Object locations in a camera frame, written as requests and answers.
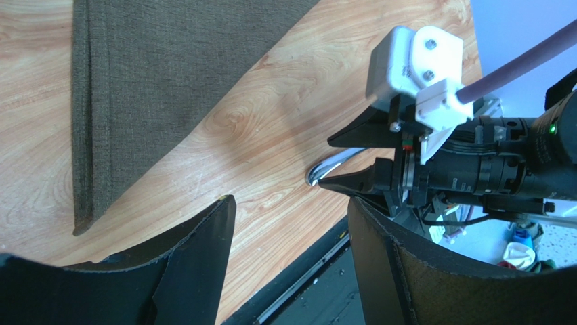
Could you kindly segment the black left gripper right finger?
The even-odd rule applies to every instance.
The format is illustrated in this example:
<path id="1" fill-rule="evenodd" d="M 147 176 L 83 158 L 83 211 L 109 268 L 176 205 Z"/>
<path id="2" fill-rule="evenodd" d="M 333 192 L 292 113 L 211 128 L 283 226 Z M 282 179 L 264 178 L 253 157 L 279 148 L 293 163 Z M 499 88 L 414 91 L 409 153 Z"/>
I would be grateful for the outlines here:
<path id="1" fill-rule="evenodd" d="M 576 268 L 541 274 L 477 261 L 388 220 L 359 198 L 349 233 L 367 324 L 575 324 Z"/>

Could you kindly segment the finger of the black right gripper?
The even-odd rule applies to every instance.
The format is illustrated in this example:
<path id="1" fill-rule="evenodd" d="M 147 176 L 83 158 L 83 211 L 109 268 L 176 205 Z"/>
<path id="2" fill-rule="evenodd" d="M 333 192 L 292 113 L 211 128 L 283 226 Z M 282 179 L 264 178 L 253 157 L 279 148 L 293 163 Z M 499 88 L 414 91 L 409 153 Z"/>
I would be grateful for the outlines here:
<path id="1" fill-rule="evenodd" d="M 376 158 L 373 165 L 362 171 L 321 179 L 318 185 L 369 203 L 386 217 L 397 216 L 397 186 L 394 184 L 394 162 Z"/>

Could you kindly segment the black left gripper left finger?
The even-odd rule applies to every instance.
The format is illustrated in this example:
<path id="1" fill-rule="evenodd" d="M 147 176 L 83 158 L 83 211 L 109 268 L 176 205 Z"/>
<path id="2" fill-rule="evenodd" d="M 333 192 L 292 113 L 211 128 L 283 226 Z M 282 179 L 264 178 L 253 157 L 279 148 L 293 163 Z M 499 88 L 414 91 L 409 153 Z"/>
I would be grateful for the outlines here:
<path id="1" fill-rule="evenodd" d="M 214 324 L 236 201 L 99 263 L 54 267 L 1 255 L 2 324 Z"/>

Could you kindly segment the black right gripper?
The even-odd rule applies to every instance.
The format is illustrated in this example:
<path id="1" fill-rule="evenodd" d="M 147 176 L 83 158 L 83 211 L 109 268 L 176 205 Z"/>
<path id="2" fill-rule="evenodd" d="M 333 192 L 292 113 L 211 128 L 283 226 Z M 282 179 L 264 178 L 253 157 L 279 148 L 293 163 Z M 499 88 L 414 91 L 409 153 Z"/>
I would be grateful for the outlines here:
<path id="1" fill-rule="evenodd" d="M 397 148 L 389 114 L 369 106 L 327 139 L 335 148 Z M 398 148 L 387 166 L 387 189 L 422 204 L 434 196 L 460 198 L 488 210 L 545 214 L 553 200 L 576 199 L 576 73 L 550 87 L 538 118 L 482 116 L 461 125 L 439 152 L 420 166 Z"/>

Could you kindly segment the silver table knife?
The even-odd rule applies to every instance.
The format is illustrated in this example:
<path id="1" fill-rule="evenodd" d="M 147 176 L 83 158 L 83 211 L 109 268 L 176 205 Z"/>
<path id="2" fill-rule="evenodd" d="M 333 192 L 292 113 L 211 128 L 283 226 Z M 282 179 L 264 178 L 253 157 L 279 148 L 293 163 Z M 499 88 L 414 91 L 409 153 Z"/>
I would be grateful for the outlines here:
<path id="1" fill-rule="evenodd" d="M 367 148 L 348 148 L 328 158 L 325 158 L 324 160 L 321 160 L 316 165 L 311 167 L 306 173 L 306 184 L 309 186 L 316 186 L 321 179 L 324 179 L 337 167 L 341 166 L 343 163 L 346 163 L 353 157 L 366 150 Z"/>

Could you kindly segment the olive brown cloth napkin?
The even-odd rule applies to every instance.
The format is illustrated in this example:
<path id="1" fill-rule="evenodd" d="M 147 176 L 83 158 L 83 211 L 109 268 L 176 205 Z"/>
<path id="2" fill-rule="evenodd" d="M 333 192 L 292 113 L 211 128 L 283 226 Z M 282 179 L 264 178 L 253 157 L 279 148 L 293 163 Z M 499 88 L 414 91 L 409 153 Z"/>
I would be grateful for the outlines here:
<path id="1" fill-rule="evenodd" d="M 84 234 L 314 1 L 75 1 L 73 235 Z"/>

